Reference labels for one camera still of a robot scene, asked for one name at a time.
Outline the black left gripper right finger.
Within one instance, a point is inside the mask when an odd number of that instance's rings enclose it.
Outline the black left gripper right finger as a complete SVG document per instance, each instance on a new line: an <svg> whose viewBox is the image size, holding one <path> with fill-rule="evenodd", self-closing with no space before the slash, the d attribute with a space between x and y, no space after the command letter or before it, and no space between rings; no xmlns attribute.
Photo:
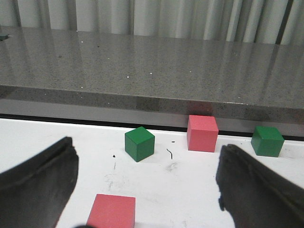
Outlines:
<svg viewBox="0 0 304 228"><path fill-rule="evenodd" d="M221 148L219 206L237 228L302 228L304 190L233 144Z"/></svg>

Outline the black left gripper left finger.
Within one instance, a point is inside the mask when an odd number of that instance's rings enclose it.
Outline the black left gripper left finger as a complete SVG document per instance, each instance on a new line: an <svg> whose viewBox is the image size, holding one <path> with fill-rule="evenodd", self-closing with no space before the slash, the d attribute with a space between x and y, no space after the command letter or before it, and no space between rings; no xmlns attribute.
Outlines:
<svg viewBox="0 0 304 228"><path fill-rule="evenodd" d="M79 158L72 138L0 175L2 228L54 228L74 191Z"/></svg>

